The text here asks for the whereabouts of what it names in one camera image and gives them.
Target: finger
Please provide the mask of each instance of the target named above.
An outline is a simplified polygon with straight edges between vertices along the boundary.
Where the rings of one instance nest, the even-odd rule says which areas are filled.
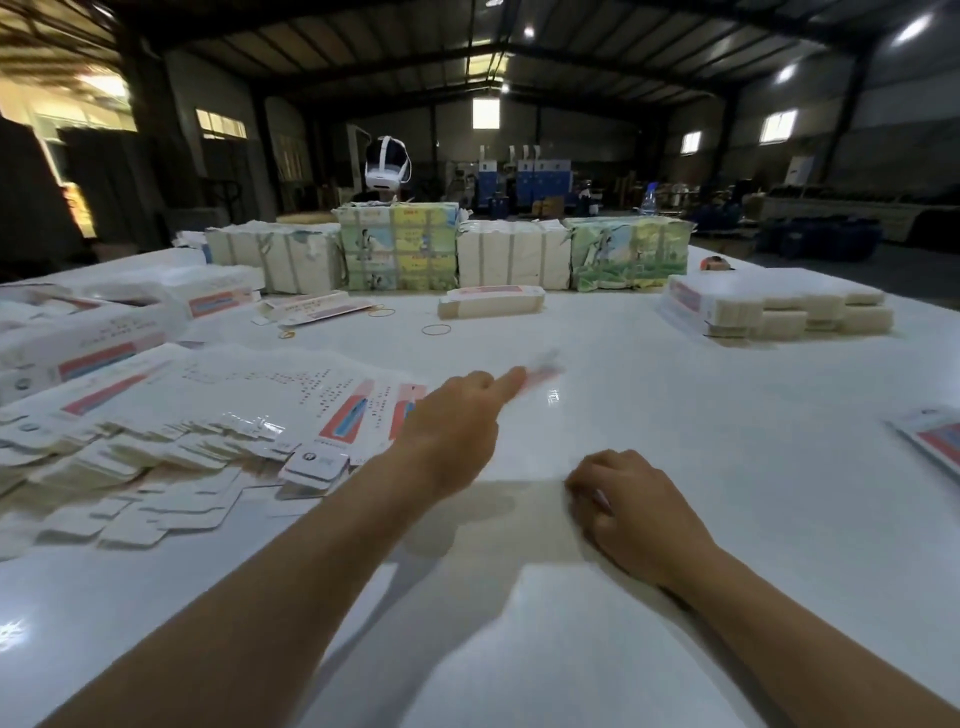
[[[585,460],[567,477],[564,485],[573,493],[585,489],[600,491],[613,511],[616,512],[617,503],[621,502],[622,498],[623,481],[621,477],[620,471]]]
[[[634,449],[625,449],[620,453],[620,457],[635,467],[640,466],[641,468],[646,468],[649,470],[654,469],[650,462]]]
[[[615,449],[605,449],[588,455],[584,460],[596,465],[603,465],[614,470],[625,470],[630,467],[630,459]]]
[[[599,544],[600,540],[606,540],[606,536],[616,526],[613,518],[600,510],[597,504],[587,495],[573,499],[570,504],[570,514],[583,530],[584,535],[595,545]]]
[[[597,528],[601,530],[612,525],[613,518],[603,512],[597,502],[587,493],[580,493],[570,503],[570,513],[573,520],[587,533],[593,534]]]
[[[514,367],[490,385],[490,392],[502,407],[519,394],[526,380],[527,370],[524,367]]]
[[[493,384],[493,375],[489,372],[470,372],[464,377],[464,382],[471,387],[487,389]]]

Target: window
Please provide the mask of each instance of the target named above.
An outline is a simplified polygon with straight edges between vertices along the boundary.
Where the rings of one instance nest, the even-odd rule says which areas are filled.
[[[680,148],[682,155],[695,155],[700,149],[700,132],[684,134],[684,143]]]
[[[500,128],[499,99],[473,99],[473,128]]]
[[[219,113],[197,109],[197,121],[204,130],[204,139],[247,138],[247,127],[242,121],[221,116]]]
[[[795,121],[797,121],[796,109],[770,114],[763,122],[760,144],[775,144],[778,141],[786,141],[793,133]]]

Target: table surface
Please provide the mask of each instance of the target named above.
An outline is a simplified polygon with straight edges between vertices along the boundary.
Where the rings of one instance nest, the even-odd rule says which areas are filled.
[[[482,482],[376,572],[297,724],[779,723],[696,619],[576,538],[560,480],[604,448],[645,454],[723,547],[960,703],[960,487],[882,421],[960,405],[956,313],[893,297],[889,336],[730,349],[672,328],[649,294],[550,294],[539,315],[454,321],[436,337],[420,332],[435,297],[382,302],[396,314],[290,340],[249,310],[189,338],[333,350],[431,385],[550,349],[566,373],[509,405]],[[40,546],[0,564],[4,726],[35,725],[290,522],[241,501],[215,532],[147,551]]]

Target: bundled stack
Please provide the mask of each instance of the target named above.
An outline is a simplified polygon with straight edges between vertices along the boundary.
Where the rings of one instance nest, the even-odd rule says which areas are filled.
[[[573,284],[597,288],[651,288],[686,272],[693,223],[672,217],[570,218]]]
[[[280,225],[251,221],[206,231],[219,265],[262,268],[268,293],[320,296],[341,283],[340,225]]]
[[[336,354],[277,360],[235,346],[167,344],[79,377],[0,408],[0,487],[11,491],[0,558],[44,531],[150,546],[167,530],[214,528],[257,485],[287,484],[273,515],[302,512],[280,501],[316,503],[349,464],[388,447],[425,394],[410,377]],[[315,467],[339,468],[300,467],[302,449]],[[277,462],[269,481],[240,462],[252,458]]]
[[[187,323],[168,303],[107,303],[54,284],[2,286],[0,404],[159,346]]]
[[[470,220],[457,234],[462,286],[570,284],[570,236],[558,220]]]
[[[260,299],[263,271],[249,265],[147,268],[82,286],[85,296],[120,303],[168,303],[200,319]]]
[[[706,336],[800,339],[808,331],[887,333],[893,309],[876,288],[803,268],[671,276],[661,306]]]
[[[341,224],[350,290],[457,287],[457,203],[351,203]]]

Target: yellow label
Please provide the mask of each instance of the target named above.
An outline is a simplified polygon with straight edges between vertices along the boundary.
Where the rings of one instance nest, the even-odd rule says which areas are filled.
[[[394,225],[425,228],[429,220],[430,210],[427,207],[396,206],[392,207],[392,210],[394,212]]]
[[[426,240],[429,238],[423,234],[423,228],[396,228],[394,233],[394,242],[398,251],[422,253],[427,250]]]

